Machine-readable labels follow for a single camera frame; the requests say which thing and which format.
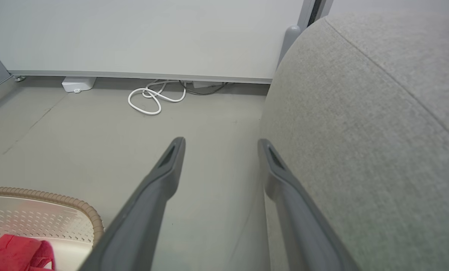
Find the black cable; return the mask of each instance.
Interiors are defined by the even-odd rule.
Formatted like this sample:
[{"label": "black cable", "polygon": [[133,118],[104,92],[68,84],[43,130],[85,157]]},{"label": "black cable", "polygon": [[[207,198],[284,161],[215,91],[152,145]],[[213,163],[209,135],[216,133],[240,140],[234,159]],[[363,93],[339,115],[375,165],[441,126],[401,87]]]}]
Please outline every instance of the black cable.
[{"label": "black cable", "polygon": [[227,82],[227,83],[224,83],[222,86],[220,86],[219,88],[217,88],[217,89],[215,89],[215,90],[213,90],[213,91],[210,91],[210,92],[205,92],[205,93],[202,93],[202,92],[196,92],[196,91],[194,91],[194,90],[192,90],[192,89],[190,89],[190,88],[188,88],[187,86],[185,86],[184,84],[183,84],[183,81],[179,81],[179,84],[181,84],[181,86],[183,86],[183,88],[185,88],[189,93],[191,93],[191,94],[194,94],[194,95],[210,95],[210,94],[213,94],[213,93],[216,93],[216,92],[218,92],[218,91],[220,91],[221,89],[223,89],[225,86],[227,86],[229,83]]}]

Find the woven wicker rim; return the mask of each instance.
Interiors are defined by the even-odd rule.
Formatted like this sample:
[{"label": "woven wicker rim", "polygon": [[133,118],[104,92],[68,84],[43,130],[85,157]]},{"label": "woven wicker rim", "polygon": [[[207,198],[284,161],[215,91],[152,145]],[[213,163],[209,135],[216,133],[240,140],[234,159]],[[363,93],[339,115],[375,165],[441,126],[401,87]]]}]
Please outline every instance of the woven wicker rim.
[{"label": "woven wicker rim", "polygon": [[81,201],[80,199],[75,199],[54,193],[14,187],[0,187],[0,196],[34,199],[37,201],[67,206],[81,211],[89,218],[90,222],[92,223],[92,228],[94,229],[94,242],[92,244],[93,247],[97,244],[99,239],[104,234],[104,225],[102,225],[102,219],[100,219],[97,211],[87,202]]}]

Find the gray floor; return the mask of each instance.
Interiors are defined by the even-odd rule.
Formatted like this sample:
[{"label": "gray floor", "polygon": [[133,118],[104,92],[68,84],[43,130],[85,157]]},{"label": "gray floor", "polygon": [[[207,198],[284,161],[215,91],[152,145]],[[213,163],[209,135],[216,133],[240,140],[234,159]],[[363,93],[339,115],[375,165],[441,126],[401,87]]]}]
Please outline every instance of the gray floor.
[{"label": "gray floor", "polygon": [[[83,199],[108,225],[171,140],[183,136],[183,172],[153,270],[269,269],[256,145],[268,86],[189,94],[144,116],[126,100],[146,80],[99,78],[80,94],[67,94],[61,81],[28,78],[0,100],[0,186]],[[181,88],[171,84],[166,93],[178,98]],[[133,102],[157,108],[142,96]]]}]

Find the white cable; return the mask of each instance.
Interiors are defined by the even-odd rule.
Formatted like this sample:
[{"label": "white cable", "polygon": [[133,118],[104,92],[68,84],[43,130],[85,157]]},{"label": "white cable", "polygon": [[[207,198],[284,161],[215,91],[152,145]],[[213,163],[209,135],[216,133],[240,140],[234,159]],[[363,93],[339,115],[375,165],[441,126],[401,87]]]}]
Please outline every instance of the white cable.
[{"label": "white cable", "polygon": [[[166,87],[166,84],[168,84],[168,83],[176,83],[176,82],[179,82],[179,81],[178,80],[166,80],[166,81],[158,82],[157,80],[154,80],[154,82],[147,84],[146,87],[134,89],[131,92],[131,94],[129,94],[128,103],[129,103],[130,106],[132,106],[132,108],[134,108],[135,110],[138,110],[141,113],[145,113],[146,115],[151,115],[151,116],[152,115],[157,115],[157,114],[161,113],[161,103],[157,100],[156,96],[159,96],[159,97],[163,98],[164,100],[172,102],[172,103],[178,103],[178,102],[182,101],[184,99],[184,97],[186,96],[186,88],[184,88],[184,90],[183,90],[183,96],[181,98],[177,99],[177,100],[173,100],[173,99],[168,98],[168,97],[166,97],[166,96],[161,94],[161,92]],[[159,85],[159,84],[163,84],[163,86],[161,87],[161,90],[159,90],[158,92],[153,91],[152,89],[149,89],[150,86]],[[156,112],[149,112],[149,111],[142,110],[142,109],[138,108],[137,106],[135,106],[135,105],[133,105],[131,103],[131,97],[136,92],[139,92],[139,91],[142,91],[142,96],[144,96],[145,98],[147,98],[147,99],[149,99],[149,98],[154,99],[154,101],[157,103],[157,107],[159,108]]]}]

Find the red cloth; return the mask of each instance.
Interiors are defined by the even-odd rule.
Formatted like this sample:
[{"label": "red cloth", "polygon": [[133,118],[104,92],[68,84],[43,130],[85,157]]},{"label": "red cloth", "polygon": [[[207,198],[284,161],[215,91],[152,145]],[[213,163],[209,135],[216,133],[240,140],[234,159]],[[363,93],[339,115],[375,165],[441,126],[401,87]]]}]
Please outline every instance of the red cloth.
[{"label": "red cloth", "polygon": [[48,271],[43,267],[49,262],[55,270],[49,242],[9,234],[0,237],[0,271]]}]

